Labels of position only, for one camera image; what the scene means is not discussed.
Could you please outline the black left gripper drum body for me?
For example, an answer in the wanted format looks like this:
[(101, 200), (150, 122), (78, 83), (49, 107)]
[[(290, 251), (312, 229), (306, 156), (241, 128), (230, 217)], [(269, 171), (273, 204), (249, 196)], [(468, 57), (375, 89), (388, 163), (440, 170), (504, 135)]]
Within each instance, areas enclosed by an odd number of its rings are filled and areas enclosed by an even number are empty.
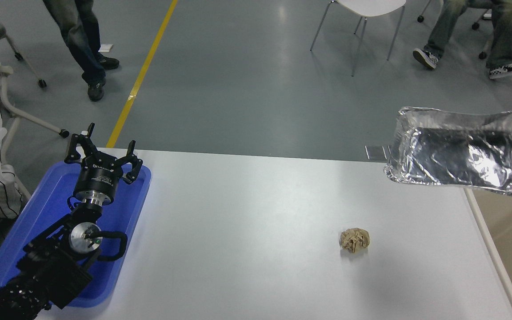
[(105, 161), (82, 160), (79, 178), (75, 185), (75, 198), (85, 198), (92, 191), (114, 198), (122, 178), (122, 166)]

